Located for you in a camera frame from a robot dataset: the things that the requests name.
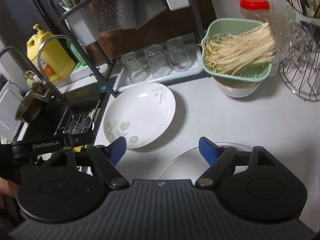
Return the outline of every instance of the yellow pump cap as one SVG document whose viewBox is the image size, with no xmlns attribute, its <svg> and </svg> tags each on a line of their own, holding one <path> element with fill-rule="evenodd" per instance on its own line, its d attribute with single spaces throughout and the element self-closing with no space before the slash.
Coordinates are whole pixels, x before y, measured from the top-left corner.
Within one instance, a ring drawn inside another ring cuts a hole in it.
<svg viewBox="0 0 320 240">
<path fill-rule="evenodd" d="M 43 35 L 43 34 L 44 34 L 44 31 L 40 29 L 39 23 L 35 24 L 35 25 L 33 26 L 33 29 L 34 29 L 34 30 L 37 30 L 37 33 L 40 34 L 40 35 Z"/>
</svg>

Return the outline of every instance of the metal rack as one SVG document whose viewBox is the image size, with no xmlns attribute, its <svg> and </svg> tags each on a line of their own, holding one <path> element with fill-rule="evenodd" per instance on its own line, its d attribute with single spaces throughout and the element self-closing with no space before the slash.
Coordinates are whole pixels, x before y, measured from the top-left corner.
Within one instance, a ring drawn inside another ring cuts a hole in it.
<svg viewBox="0 0 320 240">
<path fill-rule="evenodd" d="M 60 25 L 61 29 L 63 30 L 63 32 L 70 38 L 70 41 L 76 47 L 76 49 L 79 52 L 79 54 L 81 55 L 81 57 L 87 63 L 89 68 L 92 70 L 92 72 L 93 72 L 92 74 L 95 76 L 95 78 L 101 84 L 103 84 L 106 87 L 107 91 L 111 95 L 116 97 L 118 93 L 116 91 L 114 91 L 113 88 L 108 84 L 108 78 L 109 78 L 109 76 L 111 74 L 111 71 L 112 71 L 116 61 L 111 62 L 109 60 L 108 56 L 104 53 L 104 51 L 102 50 L 102 48 L 98 44 L 98 42 L 94 43 L 96 49 L 102 55 L 103 59 L 105 60 L 105 62 L 110 67 L 108 76 L 106 78 L 104 78 L 102 76 L 102 74 L 99 72 L 99 70 L 97 69 L 97 67 L 94 65 L 94 63 L 92 62 L 92 60 L 90 59 L 88 54 L 84 51 L 82 46 L 78 43 L 75 34 L 67 27 L 67 25 L 66 25 L 66 23 L 64 21 L 72 13 L 74 13 L 75 11 L 79 10 L 80 8 L 83 8 L 84 6 L 88 5 L 91 1 L 92 0 L 82 0 L 81 2 L 79 2 L 75 6 L 73 6 L 71 10 L 69 10 L 68 12 L 65 12 L 62 15 L 60 15 L 60 13 L 58 12 L 57 8 L 55 7 L 55 5 L 53 3 L 53 0 L 49 0 L 52 9 L 55 12 L 54 13 L 55 19 L 59 23 L 59 25 Z M 204 37 L 204 29 L 203 29 L 202 21 L 201 21 L 201 18 L 200 18 L 200 12 L 199 12 L 196 0 L 189 0 L 189 3 L 190 3 L 191 17 L 192 17 L 193 24 L 194 24 L 194 27 L 195 27 L 196 41 L 198 43 L 200 43 L 201 39 Z"/>
<path fill-rule="evenodd" d="M 54 134 L 79 134 L 92 130 L 91 126 L 97 114 L 97 109 L 100 107 L 100 102 L 101 100 L 78 106 L 68 106 Z"/>
<path fill-rule="evenodd" d="M 302 55 L 295 52 L 295 47 L 279 64 L 278 72 L 284 84 L 292 93 L 305 101 L 320 100 L 320 43 L 316 52 L 311 47 Z"/>
</svg>

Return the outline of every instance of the white plate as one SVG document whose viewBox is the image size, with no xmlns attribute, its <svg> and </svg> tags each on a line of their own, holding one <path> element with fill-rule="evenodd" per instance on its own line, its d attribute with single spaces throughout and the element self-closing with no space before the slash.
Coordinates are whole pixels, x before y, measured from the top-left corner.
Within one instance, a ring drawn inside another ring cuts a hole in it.
<svg viewBox="0 0 320 240">
<path fill-rule="evenodd" d="M 219 146 L 232 146 L 238 151 L 251 152 L 251 148 L 230 142 L 215 143 Z M 209 168 L 209 164 L 199 152 L 199 147 L 193 148 L 175 158 L 161 171 L 157 179 L 191 179 L 195 184 L 196 180 Z M 235 173 L 244 171 L 247 166 L 237 166 Z"/>
<path fill-rule="evenodd" d="M 119 95 L 107 109 L 103 130 L 110 143 L 123 136 L 127 149 L 143 147 L 159 138 L 171 123 L 176 101 L 169 88 L 139 84 Z"/>
</svg>

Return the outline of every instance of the white tray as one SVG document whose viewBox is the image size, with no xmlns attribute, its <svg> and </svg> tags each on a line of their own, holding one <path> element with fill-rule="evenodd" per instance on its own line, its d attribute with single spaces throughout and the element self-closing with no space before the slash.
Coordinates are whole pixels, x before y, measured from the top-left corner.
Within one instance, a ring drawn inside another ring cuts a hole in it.
<svg viewBox="0 0 320 240">
<path fill-rule="evenodd" d="M 199 46 L 196 44 L 186 44 L 187 51 L 189 52 L 191 61 L 192 61 L 192 66 L 186 71 L 183 72 L 178 72 L 178 71 L 172 71 L 169 75 L 159 77 L 159 78 L 154 78 L 151 74 L 147 59 L 145 57 L 139 57 L 140 62 L 143 64 L 143 66 L 146 68 L 146 70 L 149 73 L 149 76 L 146 78 L 146 80 L 132 84 L 130 82 L 130 79 L 127 75 L 127 72 L 125 71 L 124 68 L 122 68 L 119 77 L 118 77 L 118 85 L 117 85 L 117 91 L 118 92 L 123 92 L 127 90 L 130 87 L 133 87 L 137 84 L 141 83 L 149 83 L 149 82 L 155 82 L 155 83 L 165 83 L 167 81 L 175 80 L 178 78 L 183 78 L 183 77 L 188 77 L 188 76 L 193 76 L 196 74 L 199 74 L 202 72 L 203 68 L 200 65 L 200 60 L 201 60 L 201 50 Z M 167 58 L 169 58 L 169 53 L 167 50 L 164 51 L 165 55 Z"/>
</svg>

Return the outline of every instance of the black metal shelf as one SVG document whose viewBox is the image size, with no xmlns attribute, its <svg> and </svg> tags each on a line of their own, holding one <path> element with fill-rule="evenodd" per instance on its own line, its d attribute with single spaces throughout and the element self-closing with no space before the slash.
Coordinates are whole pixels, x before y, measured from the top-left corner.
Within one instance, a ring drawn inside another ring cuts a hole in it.
<svg viewBox="0 0 320 240">
<path fill-rule="evenodd" d="M 92 70 L 93 75 L 96 77 L 98 82 L 100 82 L 101 84 L 103 84 L 106 87 L 107 92 L 109 92 L 111 95 L 116 97 L 118 95 L 118 93 L 116 91 L 114 91 L 113 88 L 108 84 L 108 78 L 109 78 L 110 73 L 111 73 L 111 71 L 112 71 L 112 69 L 114 67 L 115 62 L 111 62 L 109 60 L 108 56 L 104 53 L 104 51 L 102 50 L 102 48 L 100 47 L 98 42 L 94 43 L 97 51 L 102 55 L 103 60 L 107 63 L 107 65 L 109 66 L 109 69 L 110 69 L 109 70 L 109 74 L 108 74 L 107 78 L 105 79 L 102 76 L 102 74 L 99 72 L 97 67 L 92 63 L 90 57 L 84 51 L 82 46 L 78 43 L 75 34 L 72 31 L 69 30 L 69 28 L 67 27 L 67 25 L 66 25 L 66 23 L 64 21 L 68 16 L 70 16 L 71 14 L 76 12 L 77 10 L 83 8 L 84 6 L 88 5 L 90 2 L 92 2 L 92 0 L 82 0 L 81 2 L 77 3 L 76 5 L 74 5 L 71 8 L 71 10 L 69 10 L 68 12 L 63 13 L 62 15 L 60 15 L 59 11 L 55 7 L 55 5 L 53 3 L 53 0 L 49 0 L 49 2 L 50 2 L 50 5 L 51 5 L 52 9 L 55 12 L 54 15 L 55 15 L 56 21 L 60 24 L 60 27 L 62 28 L 62 30 L 70 38 L 70 41 L 76 47 L 77 51 L 79 52 L 81 57 L 84 59 L 84 61 L 87 63 L 89 68 Z M 196 41 L 198 43 L 200 43 L 201 39 L 204 37 L 204 29 L 203 29 L 202 21 L 201 21 L 201 18 L 200 18 L 198 5 L 196 3 L 196 0 L 189 0 L 189 3 L 190 3 L 190 13 L 191 13 L 191 17 L 192 17 L 194 28 L 195 28 Z M 195 75 L 193 79 L 198 79 L 200 77 L 202 77 L 202 75 L 200 75 L 200 76 L 199 75 Z"/>
</svg>

